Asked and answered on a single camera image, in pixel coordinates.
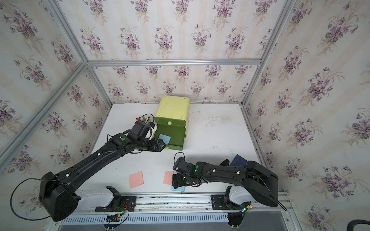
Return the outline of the green top drawer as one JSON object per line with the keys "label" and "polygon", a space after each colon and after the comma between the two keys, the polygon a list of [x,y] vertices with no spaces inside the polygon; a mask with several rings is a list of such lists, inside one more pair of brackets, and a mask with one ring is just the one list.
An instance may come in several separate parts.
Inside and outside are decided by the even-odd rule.
{"label": "green top drawer", "polygon": [[154,117],[154,120],[157,124],[161,125],[168,125],[168,126],[178,126],[178,127],[185,127],[187,125],[187,121],[178,118],[167,118],[167,117]]}

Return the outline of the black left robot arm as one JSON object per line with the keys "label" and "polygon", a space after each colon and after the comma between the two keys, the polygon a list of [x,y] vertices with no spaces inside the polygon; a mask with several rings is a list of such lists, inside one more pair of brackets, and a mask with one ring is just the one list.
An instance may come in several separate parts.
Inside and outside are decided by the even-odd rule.
{"label": "black left robot arm", "polygon": [[48,172],[41,177],[39,201],[53,221],[62,221],[71,215],[81,197],[78,188],[90,177],[126,154],[142,151],[161,152],[166,148],[163,139],[148,138],[151,126],[136,121],[130,130],[118,133],[87,158],[57,174]]}

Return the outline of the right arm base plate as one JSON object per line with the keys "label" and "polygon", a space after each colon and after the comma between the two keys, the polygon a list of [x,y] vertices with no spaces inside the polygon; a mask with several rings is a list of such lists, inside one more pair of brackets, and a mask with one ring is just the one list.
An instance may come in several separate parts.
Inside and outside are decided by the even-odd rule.
{"label": "right arm base plate", "polygon": [[213,194],[211,195],[212,210],[237,210],[237,211],[247,211],[252,208],[251,202],[244,202],[238,205],[231,202],[228,197],[224,194]]}

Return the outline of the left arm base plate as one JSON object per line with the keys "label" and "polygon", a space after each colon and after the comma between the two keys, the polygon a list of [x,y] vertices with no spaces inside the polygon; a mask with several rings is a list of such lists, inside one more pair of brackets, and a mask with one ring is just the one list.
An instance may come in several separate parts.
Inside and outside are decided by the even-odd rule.
{"label": "left arm base plate", "polygon": [[126,209],[133,212],[136,200],[136,196],[115,197],[106,207],[96,207],[95,212],[122,212]]}

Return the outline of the green drawer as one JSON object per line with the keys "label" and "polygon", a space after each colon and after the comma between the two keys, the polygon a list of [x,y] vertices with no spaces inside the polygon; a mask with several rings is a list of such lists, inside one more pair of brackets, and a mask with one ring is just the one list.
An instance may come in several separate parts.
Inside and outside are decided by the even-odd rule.
{"label": "green drawer", "polygon": [[178,127],[185,127],[187,125],[187,121],[178,118],[167,118],[167,117],[154,117],[154,120],[157,124],[161,125],[168,125],[168,126],[178,126]]}
{"label": "green drawer", "polygon": [[182,151],[184,149],[184,141],[186,138],[186,127],[168,126],[168,125],[157,125],[157,129],[154,134],[155,139],[159,139],[159,135],[167,135],[171,137],[171,140],[167,147],[172,150]]}

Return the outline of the blue sticky pad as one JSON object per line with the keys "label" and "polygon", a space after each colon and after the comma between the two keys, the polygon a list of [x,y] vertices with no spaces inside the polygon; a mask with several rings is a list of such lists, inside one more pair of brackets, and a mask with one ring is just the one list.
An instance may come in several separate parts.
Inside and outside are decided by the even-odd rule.
{"label": "blue sticky pad", "polygon": [[167,136],[167,135],[163,135],[163,134],[160,134],[159,135],[159,139],[162,139],[163,142],[168,145],[170,140],[171,140],[171,137],[170,136]]}
{"label": "blue sticky pad", "polygon": [[174,188],[173,186],[171,186],[171,191],[184,192],[185,191],[185,187],[182,186],[182,187]]}

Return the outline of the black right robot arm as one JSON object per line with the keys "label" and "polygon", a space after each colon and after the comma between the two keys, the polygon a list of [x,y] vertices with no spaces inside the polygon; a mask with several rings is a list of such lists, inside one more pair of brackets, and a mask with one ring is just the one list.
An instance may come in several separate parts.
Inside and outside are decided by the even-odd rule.
{"label": "black right robot arm", "polygon": [[278,207],[278,176],[255,161],[241,166],[221,166],[207,162],[188,163],[183,157],[176,160],[172,187],[198,187],[205,183],[221,182],[240,186],[259,203]]}

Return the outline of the yellow green drawer cabinet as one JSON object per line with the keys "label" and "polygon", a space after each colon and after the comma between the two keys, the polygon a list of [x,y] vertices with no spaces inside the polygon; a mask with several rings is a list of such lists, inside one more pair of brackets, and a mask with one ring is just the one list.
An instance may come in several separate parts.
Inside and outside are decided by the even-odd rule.
{"label": "yellow green drawer cabinet", "polygon": [[188,123],[189,109],[190,99],[188,97],[164,95],[160,100],[155,117],[178,118]]}

